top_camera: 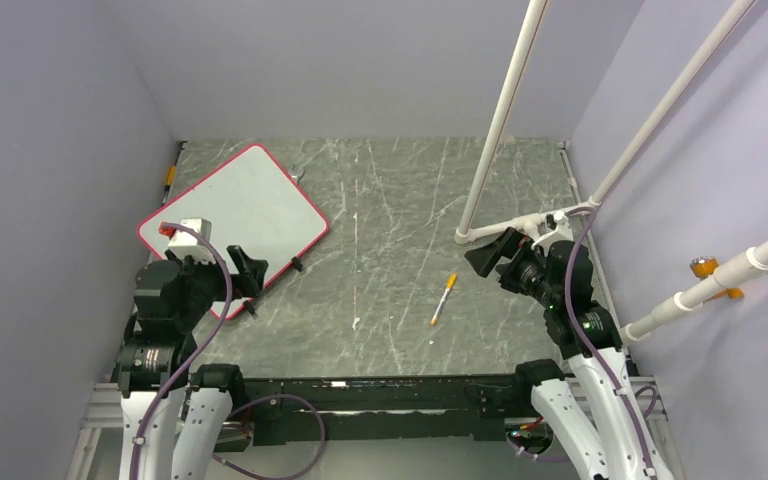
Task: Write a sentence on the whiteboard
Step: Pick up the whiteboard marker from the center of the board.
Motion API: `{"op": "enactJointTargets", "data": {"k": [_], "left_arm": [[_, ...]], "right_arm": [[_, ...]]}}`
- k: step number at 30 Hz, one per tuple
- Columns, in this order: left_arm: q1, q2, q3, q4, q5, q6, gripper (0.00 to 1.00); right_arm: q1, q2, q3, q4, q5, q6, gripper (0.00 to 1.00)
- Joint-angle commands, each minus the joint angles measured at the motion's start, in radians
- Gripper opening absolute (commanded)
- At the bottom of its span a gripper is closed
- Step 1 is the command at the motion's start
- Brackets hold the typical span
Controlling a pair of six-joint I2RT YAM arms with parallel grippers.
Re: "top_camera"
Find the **white whiteboard marker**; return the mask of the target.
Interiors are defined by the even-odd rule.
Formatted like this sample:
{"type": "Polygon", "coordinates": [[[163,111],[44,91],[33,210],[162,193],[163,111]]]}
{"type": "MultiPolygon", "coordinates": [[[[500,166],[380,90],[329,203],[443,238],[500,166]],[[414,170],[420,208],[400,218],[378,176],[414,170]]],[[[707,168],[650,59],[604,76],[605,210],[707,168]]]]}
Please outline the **white whiteboard marker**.
{"type": "Polygon", "coordinates": [[[441,295],[441,298],[440,298],[440,300],[439,300],[439,302],[438,302],[438,304],[437,304],[437,306],[435,308],[435,311],[433,313],[433,316],[432,316],[432,318],[430,320],[430,325],[431,326],[436,326],[437,323],[439,322],[439,319],[440,319],[440,316],[441,316],[442,311],[444,309],[444,306],[446,305],[446,302],[447,302],[447,300],[448,300],[448,298],[449,298],[449,296],[451,294],[451,291],[453,290],[453,288],[454,288],[454,286],[456,284],[456,281],[457,281],[457,275],[456,274],[451,274],[448,277],[445,289],[444,289],[444,291],[443,291],[443,293],[441,295]]]}

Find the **whiteboard with red frame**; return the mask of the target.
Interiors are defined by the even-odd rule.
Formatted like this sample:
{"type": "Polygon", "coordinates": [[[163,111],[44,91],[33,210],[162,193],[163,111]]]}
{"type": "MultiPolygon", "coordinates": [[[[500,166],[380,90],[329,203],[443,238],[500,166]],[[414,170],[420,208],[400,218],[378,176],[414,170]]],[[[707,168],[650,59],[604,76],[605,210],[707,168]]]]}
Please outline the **whiteboard with red frame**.
{"type": "MultiPolygon", "coordinates": [[[[237,269],[226,251],[229,245],[266,260],[264,290],[288,268],[301,270],[301,256],[329,229],[320,209],[259,144],[242,150],[140,223],[137,235],[157,260],[164,259],[168,241],[158,233],[161,225],[193,235],[230,273],[237,269]],[[209,241],[180,224],[188,218],[212,223],[209,241]]],[[[219,320],[254,314],[258,297],[216,302],[207,313],[219,320]]]]}

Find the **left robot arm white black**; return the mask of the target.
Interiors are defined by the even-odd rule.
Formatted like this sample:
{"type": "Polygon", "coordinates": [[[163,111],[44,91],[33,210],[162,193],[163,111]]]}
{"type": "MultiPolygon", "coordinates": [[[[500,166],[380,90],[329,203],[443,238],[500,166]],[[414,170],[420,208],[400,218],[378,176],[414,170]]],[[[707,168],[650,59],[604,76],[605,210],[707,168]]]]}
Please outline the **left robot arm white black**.
{"type": "Polygon", "coordinates": [[[202,479],[226,420],[247,406],[243,375],[231,364],[190,367],[201,347],[193,330],[221,300],[258,296],[265,260],[233,245],[228,272],[211,252],[167,250],[136,275],[136,310],[123,334],[114,381],[120,393],[122,479],[202,479]]]}

